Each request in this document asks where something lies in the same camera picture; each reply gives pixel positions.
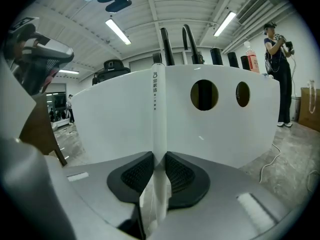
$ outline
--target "white cable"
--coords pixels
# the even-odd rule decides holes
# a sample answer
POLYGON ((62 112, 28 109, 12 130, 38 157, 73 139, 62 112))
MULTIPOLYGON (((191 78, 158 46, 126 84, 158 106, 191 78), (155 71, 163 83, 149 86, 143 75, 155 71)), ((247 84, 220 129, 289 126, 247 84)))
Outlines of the white cable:
POLYGON ((294 55, 292 54, 291 57, 290 57, 293 62, 294 62, 294 67, 293 67, 293 70, 292 70, 292 76, 291 76, 291 80, 292 80, 292 83, 293 83, 293 88, 294 88, 294 97, 295 97, 295 113, 298 113, 299 112, 299 107, 297 107, 298 105, 298 102, 297 102, 297 94, 296 94, 296 83, 294 81, 294 75, 295 75, 295 72, 296 72, 296 67, 297 67, 297 64, 296 64, 296 59, 294 57, 294 55))
POLYGON ((314 173, 320 175, 320 173, 319 173, 317 170, 313 170, 313 171, 311 171, 311 172, 308 174, 308 181, 307 181, 307 183, 306 183, 306 189, 307 189, 309 192, 311 192, 311 190, 309 189, 310 175, 311 175, 311 174, 314 174, 314 173))
POLYGON ((280 150, 280 148, 278 148, 275 144, 273 144, 272 143, 272 145, 279 151, 279 154, 278 155, 276 155, 275 157, 274 157, 274 159, 272 160, 272 162, 271 163, 268 163, 268 164, 266 164, 264 167, 262 167, 262 169, 261 169, 261 172, 260 172, 260 181, 259 181, 259 183, 261 183, 262 182, 262 176, 263 176, 263 171, 264 171, 264 168, 266 168, 267 166, 270 166, 270 165, 272 165, 273 164, 273 162, 276 160, 276 158, 278 157, 278 156, 280 156, 280 154, 281 154, 281 150, 280 150))
POLYGON ((316 110, 316 101, 317 101, 317 89, 316 89, 315 81, 314 80, 308 81, 306 86, 309 87, 309 112, 313 114, 316 110), (314 107, 313 107, 313 110, 311 111, 312 88, 314 90, 314 107))

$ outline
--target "ceiling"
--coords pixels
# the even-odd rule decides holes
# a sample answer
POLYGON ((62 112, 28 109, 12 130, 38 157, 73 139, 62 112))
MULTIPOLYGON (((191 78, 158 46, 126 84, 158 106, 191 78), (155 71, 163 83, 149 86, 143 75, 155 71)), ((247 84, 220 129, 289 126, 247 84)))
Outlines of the ceiling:
MULTIPOLYGON (((248 26, 242 26, 239 19, 235 18, 219 37, 214 37, 213 33, 230 11, 243 12, 253 1, 132 0, 131 6, 118 13, 109 13, 105 11, 108 3, 95 0, 36 0, 19 18, 26 15, 39 17, 38 32, 70 46, 74 51, 74 59, 67 67, 80 74, 68 74, 68 77, 83 80, 100 70, 107 60, 124 60, 161 50, 161 28, 167 29, 173 48, 183 47, 182 27, 188 24, 199 47, 225 49, 241 37, 248 26), (110 17, 125 31, 130 45, 122 42, 105 24, 110 17)), ((281 5, 283 1, 268 0, 268 8, 281 5)), ((288 14, 288 8, 281 8, 283 11, 279 15, 288 14)), ((264 17, 266 10, 259 13, 255 15, 253 24, 259 17, 264 17)))

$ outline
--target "white ceiling beam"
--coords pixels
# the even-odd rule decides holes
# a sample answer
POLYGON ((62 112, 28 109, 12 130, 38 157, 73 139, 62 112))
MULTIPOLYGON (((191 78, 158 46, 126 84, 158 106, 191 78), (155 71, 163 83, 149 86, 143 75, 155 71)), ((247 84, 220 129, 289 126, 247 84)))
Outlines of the white ceiling beam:
POLYGON ((95 72, 94 67, 83 65, 83 64, 80 64, 80 63, 77 63, 74 61, 69 62, 66 67, 72 67, 72 68, 76 68, 76 69, 82 69, 85 71, 95 72))
MULTIPOLYGON (((227 7, 227 5, 229 4, 230 0, 219 0, 218 4, 216 5, 216 7, 214 8, 214 11, 211 15, 210 21, 213 22, 217 22, 218 19, 220 18, 221 14, 224 12, 225 8, 227 7)), ((208 24, 205 28, 204 31, 201 35, 201 38, 199 40, 199 45, 202 46, 206 35, 209 33, 210 31, 210 25, 208 24)))
POLYGON ((156 36, 158 38, 158 43, 159 43, 159 47, 160 50, 162 51, 164 49, 164 44, 162 42, 162 37, 161 37, 161 33, 160 33, 160 27, 159 27, 159 22, 158 22, 158 16, 157 16, 157 10, 156 10, 156 5, 155 5, 155 1, 154 0, 148 0, 149 2, 149 6, 151 9, 151 13, 152 13, 152 18, 154 21, 154 27, 155 27, 155 31, 156 31, 156 36))
POLYGON ((229 52, 233 47, 237 46, 244 38, 248 37, 249 35, 253 34, 257 30, 261 30, 263 25, 266 22, 272 21, 275 17, 279 16, 283 12, 290 9, 292 5, 289 1, 283 1, 278 5, 274 6, 268 13, 264 14, 260 19, 254 22, 248 29, 244 30, 236 39, 234 39, 230 44, 228 44, 223 51, 222 54, 226 54, 229 52))
POLYGON ((89 74, 86 74, 85 76, 81 77, 80 79, 78 79, 79 82, 82 82, 83 80, 85 80, 86 78, 93 76, 95 72, 98 72, 99 70, 104 68, 104 63, 96 66, 95 68, 93 68, 93 71, 91 71, 89 74))
MULTIPOLYGON (((293 11, 289 12, 288 14, 286 14, 286 15, 285 15, 284 17, 282 17, 281 19, 277 19, 277 20, 276 20, 276 23, 279 24, 280 22, 282 22, 283 20, 285 20, 287 17, 289 17, 291 14, 294 14, 294 13, 296 13, 296 12, 297 12, 296 10, 293 10, 293 11)), ((262 35, 261 30, 258 30, 258 32, 257 32, 255 35, 251 36, 250 38, 246 38, 245 40, 246 40, 246 41, 250 41, 250 40, 256 38, 257 36, 261 36, 261 35, 262 35)), ((235 46, 235 47, 232 48, 232 51, 236 51, 239 47, 241 47, 241 46, 243 46, 243 45, 244 45, 243 43, 238 43, 237 46, 235 46)))
POLYGON ((156 23, 160 24, 160 23, 179 23, 179 22, 183 22, 183 23, 190 22, 190 23, 199 23, 199 24, 216 24, 216 22, 213 22, 213 21, 194 19, 194 18, 169 18, 169 19, 160 19, 157 21, 151 21, 151 22, 140 24, 140 25, 132 26, 132 27, 127 28, 125 30, 125 32, 139 30, 143 27, 155 25, 156 23))
POLYGON ((33 3, 30 5, 24 14, 41 16, 45 18, 49 18, 51 21, 58 23, 64 26, 67 29, 77 32, 78 34, 82 35, 85 38, 90 39, 91 41, 95 42, 97 45, 100 45, 103 49, 105 49, 108 53, 116 56, 119 60, 121 60, 121 54, 116 51, 113 47, 107 44, 105 41, 97 37, 95 34, 91 33, 89 30, 85 29, 83 26, 80 26, 78 23, 74 22, 73 20, 63 16, 62 14, 54 11, 48 7, 45 7, 38 3, 33 3))

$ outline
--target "air vent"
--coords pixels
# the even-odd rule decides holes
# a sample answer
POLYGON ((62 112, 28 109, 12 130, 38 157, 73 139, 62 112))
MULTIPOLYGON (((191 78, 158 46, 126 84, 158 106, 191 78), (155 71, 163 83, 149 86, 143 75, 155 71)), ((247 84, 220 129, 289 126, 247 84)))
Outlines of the air vent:
POLYGON ((238 22, 243 24, 252 14, 255 13, 261 6, 267 3, 268 0, 257 0, 242 16, 238 22))

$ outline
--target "white wall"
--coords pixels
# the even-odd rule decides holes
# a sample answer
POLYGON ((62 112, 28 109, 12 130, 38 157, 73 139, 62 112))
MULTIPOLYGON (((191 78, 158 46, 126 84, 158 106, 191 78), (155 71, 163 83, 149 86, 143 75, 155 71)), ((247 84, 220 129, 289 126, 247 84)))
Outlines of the white wall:
POLYGON ((64 83, 50 83, 46 88, 46 93, 64 93, 66 91, 66 84, 64 83))
POLYGON ((89 77, 87 77, 86 79, 84 79, 83 81, 81 81, 81 82, 79 83, 80 91, 91 87, 91 86, 92 86, 92 79, 93 79, 93 78, 94 78, 94 75, 90 75, 89 77))
MULTIPOLYGON (((320 86, 320 59, 319 48, 312 33, 304 20, 297 14, 292 14, 285 20, 281 21, 275 28, 277 34, 283 35, 287 41, 293 43, 295 50, 294 58, 296 62, 296 69, 293 76, 295 83, 292 85, 292 95, 296 93, 297 97, 301 96, 301 87, 307 87, 307 82, 310 79, 315 81, 316 87, 320 86)), ((251 47, 255 51, 260 73, 267 73, 265 66, 265 52, 264 45, 265 35, 261 34, 250 40, 251 47)), ((239 67, 242 68, 240 57, 246 55, 246 48, 244 45, 234 51, 236 53, 239 67)), ((291 72, 294 69, 294 61, 288 58, 291 72)))
MULTIPOLYGON (((205 60, 205 62, 207 64, 211 64, 211 65, 213 64, 212 58, 211 58, 211 54, 210 54, 210 48, 197 48, 197 50, 198 50, 198 52, 200 52, 202 54, 203 59, 205 60)), ((184 51, 183 48, 173 48, 172 49, 172 53, 173 54, 182 53, 183 51, 184 51)), ((122 61, 123 65, 126 68, 130 68, 130 62, 138 61, 138 60, 145 59, 145 58, 150 58, 150 57, 152 57, 152 54, 154 54, 156 52, 157 51, 151 51, 151 52, 143 53, 143 54, 140 54, 140 55, 137 55, 137 56, 133 56, 133 57, 124 59, 122 61)), ((167 62, 166 62, 165 52, 161 51, 161 55, 162 55, 162 62, 163 62, 163 64, 166 65, 167 62)), ((228 56, 226 54, 221 54, 221 57, 222 57, 223 65, 229 66, 228 56)))
POLYGON ((70 94, 75 95, 78 92, 82 91, 82 87, 78 81, 78 79, 67 78, 67 77, 55 77, 52 84, 65 84, 65 92, 66 96, 68 97, 70 94))

